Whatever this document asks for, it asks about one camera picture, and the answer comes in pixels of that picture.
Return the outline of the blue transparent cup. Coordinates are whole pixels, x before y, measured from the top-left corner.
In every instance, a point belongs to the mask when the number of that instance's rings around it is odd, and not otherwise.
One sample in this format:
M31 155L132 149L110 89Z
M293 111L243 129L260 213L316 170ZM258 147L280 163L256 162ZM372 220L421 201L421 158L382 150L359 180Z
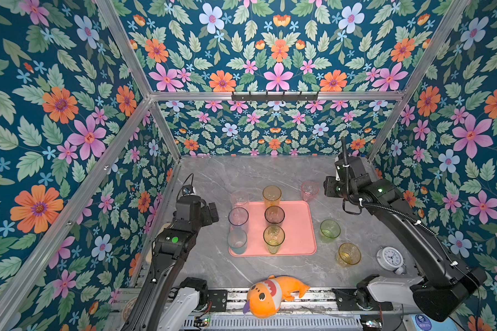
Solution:
M248 232L249 229L249 212L246 208L236 207L229 212L229 223L232 230L243 230Z

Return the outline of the clear transparent cup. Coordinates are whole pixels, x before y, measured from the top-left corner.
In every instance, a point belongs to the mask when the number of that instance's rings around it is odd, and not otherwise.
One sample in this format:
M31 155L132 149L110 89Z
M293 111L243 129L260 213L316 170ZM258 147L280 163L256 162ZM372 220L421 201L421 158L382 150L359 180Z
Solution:
M233 208L245 208L250 202L249 194L244 190L237 190L230 196Z

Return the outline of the grey smoky cup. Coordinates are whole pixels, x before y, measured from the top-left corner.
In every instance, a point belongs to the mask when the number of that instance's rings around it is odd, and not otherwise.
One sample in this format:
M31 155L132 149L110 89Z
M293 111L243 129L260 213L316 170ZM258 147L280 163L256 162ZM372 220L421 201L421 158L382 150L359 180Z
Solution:
M265 210L265 221L268 226L281 227L285 220L285 212L278 205L271 205Z

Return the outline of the yellow tall cup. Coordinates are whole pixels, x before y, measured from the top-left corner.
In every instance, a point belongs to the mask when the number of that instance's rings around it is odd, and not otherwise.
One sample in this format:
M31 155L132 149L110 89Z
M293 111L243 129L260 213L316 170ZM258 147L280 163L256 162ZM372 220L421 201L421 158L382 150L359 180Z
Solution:
M281 202L282 191L279 187L270 185L263 189L262 197L266 208L278 206Z

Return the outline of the tall light green cup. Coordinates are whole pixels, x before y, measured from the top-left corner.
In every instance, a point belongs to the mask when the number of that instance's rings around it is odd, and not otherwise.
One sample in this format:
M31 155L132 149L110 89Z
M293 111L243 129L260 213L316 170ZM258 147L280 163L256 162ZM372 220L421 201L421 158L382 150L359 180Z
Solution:
M275 255L285 241L285 231L280 226L268 226L263 232L263 240L269 253Z

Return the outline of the pink plastic tray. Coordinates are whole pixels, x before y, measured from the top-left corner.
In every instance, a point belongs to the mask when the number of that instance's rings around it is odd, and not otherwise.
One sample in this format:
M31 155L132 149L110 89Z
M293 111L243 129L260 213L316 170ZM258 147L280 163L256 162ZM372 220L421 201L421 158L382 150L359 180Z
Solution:
M316 236L309 204L305 201L282 201L280 208L285 212L282 228L285 232L284 243L277 256L313 255L317 251ZM264 230L269 225L265 220L265 203L248 203L248 230L246 250L242 257L270 257L264 241Z

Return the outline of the teal frosted cup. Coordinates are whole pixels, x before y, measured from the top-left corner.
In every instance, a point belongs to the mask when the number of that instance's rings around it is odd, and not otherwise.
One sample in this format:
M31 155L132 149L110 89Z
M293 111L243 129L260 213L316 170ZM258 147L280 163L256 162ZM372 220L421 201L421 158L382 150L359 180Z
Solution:
M236 255L243 255L247 249L247 233L242 229L233 229L227 237L229 249Z

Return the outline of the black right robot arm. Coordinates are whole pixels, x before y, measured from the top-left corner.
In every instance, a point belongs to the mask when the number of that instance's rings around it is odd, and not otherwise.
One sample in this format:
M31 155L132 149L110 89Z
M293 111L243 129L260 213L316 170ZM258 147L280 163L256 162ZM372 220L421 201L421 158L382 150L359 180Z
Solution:
M326 177L324 194L342 198L379 219L409 251L422 280L410 286L412 301L434 321L443 322L487 280L481 267L446 251L432 230L414 216L403 193L386 179L371 182L369 175L352 179Z

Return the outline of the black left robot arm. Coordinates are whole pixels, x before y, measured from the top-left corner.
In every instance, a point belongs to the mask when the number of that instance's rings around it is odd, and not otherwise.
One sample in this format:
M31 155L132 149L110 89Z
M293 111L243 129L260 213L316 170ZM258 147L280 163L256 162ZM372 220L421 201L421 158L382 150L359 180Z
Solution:
M197 195L180 197L171 224L153 242L152 259L123 330L156 330L171 288L195 247L199 231L219 221L217 206Z

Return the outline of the pink short cup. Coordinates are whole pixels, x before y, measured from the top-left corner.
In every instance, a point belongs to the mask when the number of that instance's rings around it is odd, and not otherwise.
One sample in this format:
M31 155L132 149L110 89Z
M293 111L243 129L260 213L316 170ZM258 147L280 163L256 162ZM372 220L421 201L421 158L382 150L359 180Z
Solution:
M301 195L302 195L302 200L306 202L310 202L313 199L316 198L318 195L320 189L319 189L319 183L316 181L305 181L301 185Z

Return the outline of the short green cup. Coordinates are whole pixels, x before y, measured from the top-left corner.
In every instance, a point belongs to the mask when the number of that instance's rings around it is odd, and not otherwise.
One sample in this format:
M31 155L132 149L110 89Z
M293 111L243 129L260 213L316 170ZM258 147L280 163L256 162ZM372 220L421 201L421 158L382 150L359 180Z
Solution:
M341 235L341 227L333 219L326 219L320 224L320 240L323 243L331 243Z

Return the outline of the beige sponge brush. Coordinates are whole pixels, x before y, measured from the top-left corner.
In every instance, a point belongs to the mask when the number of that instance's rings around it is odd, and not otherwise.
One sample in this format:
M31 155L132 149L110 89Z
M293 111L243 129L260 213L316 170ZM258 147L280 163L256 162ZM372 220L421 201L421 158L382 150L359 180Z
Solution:
M153 260L153 249L154 249L154 244L151 244L149 249L148 249L148 252L146 254L146 257L145 257L145 262L149 265L152 264L152 260Z

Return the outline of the white round object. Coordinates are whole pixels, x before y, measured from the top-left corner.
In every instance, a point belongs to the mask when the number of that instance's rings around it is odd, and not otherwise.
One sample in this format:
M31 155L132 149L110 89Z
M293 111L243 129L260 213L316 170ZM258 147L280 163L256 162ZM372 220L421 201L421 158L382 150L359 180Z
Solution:
M406 273L406 265L402 253L394 247L386 246L378 250L376 259L380 267L397 275Z

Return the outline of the roll of tape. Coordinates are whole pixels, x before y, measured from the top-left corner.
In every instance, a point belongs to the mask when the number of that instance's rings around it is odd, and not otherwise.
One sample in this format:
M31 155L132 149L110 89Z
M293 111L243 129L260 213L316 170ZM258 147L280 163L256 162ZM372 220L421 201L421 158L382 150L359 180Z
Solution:
M136 304L136 301L137 301L138 298L133 298L131 299L130 301L128 301L126 303L126 305L124 306L122 312L121 312L121 318L124 322L128 321L128 318L130 317L134 307L135 307L135 304Z

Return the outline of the blue white box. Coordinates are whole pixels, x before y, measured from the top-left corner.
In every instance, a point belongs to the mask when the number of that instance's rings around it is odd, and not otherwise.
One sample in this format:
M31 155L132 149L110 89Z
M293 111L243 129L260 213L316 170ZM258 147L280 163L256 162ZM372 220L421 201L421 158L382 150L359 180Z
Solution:
M407 330L415 331L457 331L458 326L451 320L437 322L424 314L410 314L405 319Z

